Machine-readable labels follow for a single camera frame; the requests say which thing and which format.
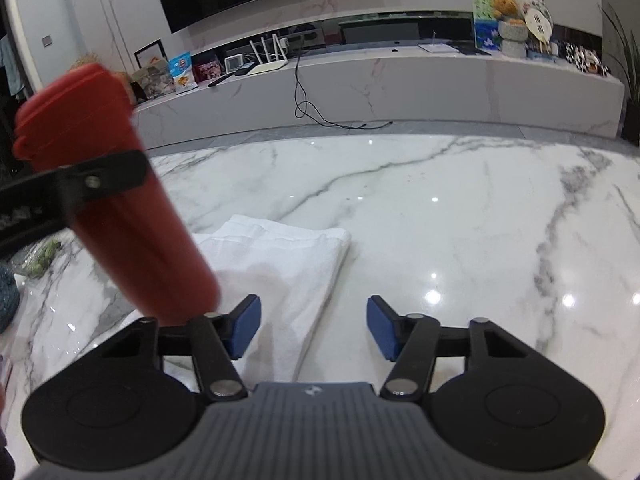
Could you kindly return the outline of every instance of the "blue knitted item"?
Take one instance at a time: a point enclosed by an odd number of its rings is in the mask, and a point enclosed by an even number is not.
[[[0,334],[14,319],[18,305],[20,305],[20,292],[18,292],[14,274],[9,269],[0,267]]]

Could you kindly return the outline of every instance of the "potted plant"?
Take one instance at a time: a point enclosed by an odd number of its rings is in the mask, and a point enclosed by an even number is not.
[[[626,102],[626,115],[625,124],[622,128],[622,138],[638,146],[640,142],[640,50],[638,49],[633,31],[630,31],[629,36],[626,35],[616,11],[611,8],[610,14],[606,10],[602,12],[620,38],[622,51],[625,55],[624,64],[616,56],[611,56],[624,71],[626,83],[629,86],[629,99]]]

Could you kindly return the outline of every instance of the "gray floor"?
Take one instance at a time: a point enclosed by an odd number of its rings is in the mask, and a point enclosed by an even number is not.
[[[366,128],[386,124],[368,123]],[[351,126],[359,126],[360,123],[352,123]],[[394,121],[378,129],[343,129],[338,127],[325,127],[318,124],[306,124],[303,126],[286,126],[284,128],[271,128],[268,130],[254,130],[238,134],[228,134],[205,139],[187,140],[169,146],[161,146],[148,150],[150,156],[169,155],[171,153],[192,152],[205,148],[217,148],[220,146],[235,146],[249,142],[261,142],[263,140],[300,139],[305,137],[331,137],[339,135],[393,135],[393,134],[419,134],[419,135],[457,135],[457,136],[487,136],[508,137],[512,139],[529,139],[539,142],[557,144],[570,144],[587,148],[599,148],[624,155],[640,155],[635,146],[621,139],[605,139],[603,137],[574,134],[559,130],[545,130],[542,128],[530,128],[528,126],[513,126],[510,124],[491,123],[462,123],[453,121]]]

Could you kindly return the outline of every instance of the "folded towel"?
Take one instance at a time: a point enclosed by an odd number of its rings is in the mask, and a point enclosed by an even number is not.
[[[246,386],[295,380],[350,234],[234,215],[215,233],[193,238],[220,282],[221,313],[231,311],[247,294],[257,294],[262,301],[260,329],[235,362]],[[122,326],[141,315],[134,311]],[[187,368],[188,360],[165,361],[167,373],[194,389]]]

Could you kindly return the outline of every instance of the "blue snack bag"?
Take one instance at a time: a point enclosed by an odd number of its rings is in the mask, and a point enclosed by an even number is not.
[[[198,87],[198,83],[196,83],[196,79],[193,76],[191,54],[189,52],[180,54],[180,56],[174,57],[169,61],[169,71],[174,78],[176,93],[179,94]]]

